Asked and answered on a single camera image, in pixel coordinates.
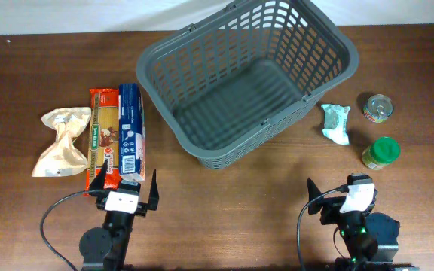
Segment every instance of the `laundry basket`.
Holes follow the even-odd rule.
[[[182,147],[222,169],[300,120],[358,61],[309,0],[237,0],[147,48],[136,75]]]

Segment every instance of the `wire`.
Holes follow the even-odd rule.
[[[56,255],[58,256],[60,259],[64,260],[66,264],[69,265],[69,267],[71,269],[73,269],[74,271],[78,271],[76,269],[76,267],[73,265],[73,263],[71,263],[68,259],[66,259],[63,255],[61,255],[56,249],[54,249],[54,247],[50,244],[50,242],[48,241],[48,239],[46,239],[46,236],[44,235],[44,230],[43,230],[43,226],[44,226],[44,220],[46,219],[46,217],[50,214],[51,211],[53,211],[53,209],[55,209],[59,204],[61,204],[62,202],[71,199],[73,197],[76,196],[80,196],[83,195],[84,193],[105,193],[104,190],[88,190],[88,191],[80,191],[80,192],[76,192],[73,194],[69,194],[68,196],[63,197],[62,199],[58,200],[57,202],[55,202],[50,208],[48,208],[48,210],[44,213],[43,217],[41,218],[41,222],[39,223],[39,233],[41,234],[41,237],[43,239],[43,242],[45,243],[45,245]]]
[[[340,255],[341,257],[344,257],[344,256],[341,254],[341,252],[339,251],[339,248],[336,246],[336,233],[337,233],[338,231],[339,231],[339,228],[337,227],[336,230],[335,230],[335,232],[332,234],[332,242],[335,244],[336,251],[339,253],[339,255]]]
[[[331,189],[327,192],[322,193],[321,195],[319,195],[318,197],[312,199],[310,202],[306,203],[306,205],[302,208],[301,213],[299,214],[299,219],[298,219],[298,256],[299,256],[299,263],[301,265],[301,271],[306,271],[306,268],[304,267],[304,260],[302,258],[302,254],[301,254],[301,237],[300,237],[300,233],[301,233],[301,219],[302,219],[302,215],[304,214],[304,212],[306,211],[307,208],[309,208],[309,206],[313,203],[315,203],[317,200],[322,199],[324,196],[329,195],[330,193],[334,193],[334,192],[340,192],[342,191],[344,188],[344,186],[335,188],[335,189]]]

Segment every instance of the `white backdrop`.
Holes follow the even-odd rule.
[[[231,0],[0,0],[0,34],[175,30]],[[434,23],[434,0],[313,0],[337,25]]]

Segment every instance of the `brown wooden surface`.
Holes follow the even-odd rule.
[[[307,201],[307,177],[327,190],[351,172],[366,172],[379,190],[375,211],[401,221],[396,261],[434,270],[434,26],[341,29],[358,47],[360,66],[322,102],[351,106],[351,146],[322,136],[323,113],[315,107],[229,168],[204,169],[181,148],[145,94],[147,167],[158,170],[160,205],[135,220],[128,263],[165,269],[298,266],[295,225]],[[38,223],[50,204],[84,188],[84,174],[30,177],[55,136],[40,117],[55,108],[89,105],[91,87],[135,81],[140,53],[168,34],[0,36],[0,270],[67,270],[44,246]],[[394,101],[395,114],[386,123],[362,115],[370,93]],[[388,135],[401,143],[402,156],[380,172],[366,169],[360,153]],[[84,153],[87,137],[84,132],[76,142]],[[103,217],[92,199],[74,199],[47,219],[47,236],[81,267],[78,241]],[[307,261],[338,256],[333,230],[321,226],[318,216],[304,218]]]

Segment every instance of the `spaghetti box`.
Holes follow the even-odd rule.
[[[136,84],[122,84],[119,114],[119,164],[122,184],[133,184],[145,180],[145,121],[142,94]]]

